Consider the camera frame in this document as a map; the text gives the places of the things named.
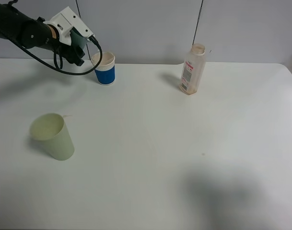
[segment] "pale green cup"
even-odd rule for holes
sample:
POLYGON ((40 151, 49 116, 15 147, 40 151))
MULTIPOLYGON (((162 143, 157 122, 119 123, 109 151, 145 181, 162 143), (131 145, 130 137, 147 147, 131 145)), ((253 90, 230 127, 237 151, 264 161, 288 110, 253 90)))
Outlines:
POLYGON ((31 124, 30 135, 56 160, 67 160, 74 153, 72 140, 61 115, 40 116, 31 124))

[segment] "white cup rim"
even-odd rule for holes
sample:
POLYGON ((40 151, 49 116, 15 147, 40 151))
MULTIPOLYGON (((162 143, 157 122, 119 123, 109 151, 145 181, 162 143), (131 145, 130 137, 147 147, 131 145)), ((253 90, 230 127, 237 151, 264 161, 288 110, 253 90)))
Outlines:
MULTIPOLYGON (((113 64, 115 62, 115 55, 111 52, 103 52, 103 58, 104 58, 104 55, 106 54, 109 54, 109 55, 112 55, 112 58, 108 59, 108 63, 107 64, 104 64, 104 65, 99 65, 98 67, 106 67, 106 66, 109 66, 111 64, 113 64)), ((100 57, 100 53, 96 53, 95 55, 92 56, 91 58, 91 62, 93 65, 96 65, 99 61, 99 57, 100 57)))

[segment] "paper cup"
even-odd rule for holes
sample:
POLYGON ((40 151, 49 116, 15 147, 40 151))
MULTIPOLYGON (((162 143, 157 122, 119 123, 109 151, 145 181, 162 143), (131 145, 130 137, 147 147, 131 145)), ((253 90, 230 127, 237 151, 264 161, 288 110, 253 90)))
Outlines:
POLYGON ((74 153, 72 140, 61 115, 46 114, 37 118, 31 124, 30 135, 56 160, 67 160, 74 153))
MULTIPOLYGON (((92 64, 99 61, 100 53, 93 55, 92 64)), ((104 52, 100 65, 94 70, 101 85, 110 85, 115 80, 115 56, 110 52, 104 52)))

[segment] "white table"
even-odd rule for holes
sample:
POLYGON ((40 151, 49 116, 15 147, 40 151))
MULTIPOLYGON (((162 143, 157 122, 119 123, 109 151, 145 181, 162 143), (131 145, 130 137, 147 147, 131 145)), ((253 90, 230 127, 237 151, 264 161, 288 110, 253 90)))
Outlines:
POLYGON ((177 87, 182 65, 116 72, 101 86, 0 59, 1 229, 292 230, 284 66, 207 63, 192 96, 177 87), (68 115, 67 161, 28 138, 49 112, 68 115))

